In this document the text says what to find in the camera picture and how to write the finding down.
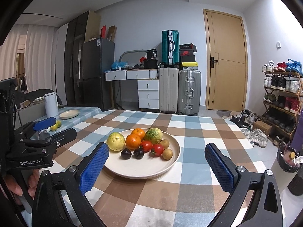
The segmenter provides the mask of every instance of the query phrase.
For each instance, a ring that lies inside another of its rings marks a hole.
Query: red tomato
[[[152,149],[152,142],[143,141],[141,142],[140,146],[142,147],[144,152],[149,152]]]
[[[151,154],[153,156],[160,156],[164,151],[164,148],[161,144],[154,144],[151,149]]]

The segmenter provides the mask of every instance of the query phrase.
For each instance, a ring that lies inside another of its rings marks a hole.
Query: orange
[[[141,143],[141,138],[136,134],[130,134],[125,139],[125,145],[132,150],[139,148]]]
[[[131,133],[138,135],[141,138],[141,140],[143,140],[143,138],[145,136],[145,131],[142,130],[141,128],[136,128]]]

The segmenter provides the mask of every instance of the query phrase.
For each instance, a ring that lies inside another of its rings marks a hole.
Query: human hand
[[[38,180],[39,180],[39,170],[34,169],[33,174],[29,176],[28,178],[28,194],[33,197],[35,196]],[[23,192],[19,184],[16,182],[15,178],[12,175],[6,175],[4,177],[4,181],[7,185],[7,188],[14,194],[18,196],[22,196]],[[21,201],[16,197],[16,203],[18,205],[22,205]]]

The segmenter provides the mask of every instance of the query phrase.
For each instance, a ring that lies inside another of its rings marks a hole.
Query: purple object
[[[294,138],[290,144],[291,147],[302,153],[302,145],[303,145],[303,112],[301,110],[301,116],[297,125],[296,132],[294,134]]]

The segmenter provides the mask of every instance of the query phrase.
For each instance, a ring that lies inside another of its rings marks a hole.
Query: blue gripper pad
[[[231,194],[238,180],[236,165],[213,143],[206,145],[204,154],[223,191]]]
[[[108,157],[109,147],[106,143],[100,142],[90,155],[83,158],[78,166],[80,169],[87,163],[80,175],[79,188],[82,194],[91,191]]]
[[[34,129],[34,131],[40,131],[40,130],[47,129],[48,127],[55,125],[56,121],[57,120],[55,117],[50,117],[45,120],[38,121],[37,123],[34,124],[33,129]]]

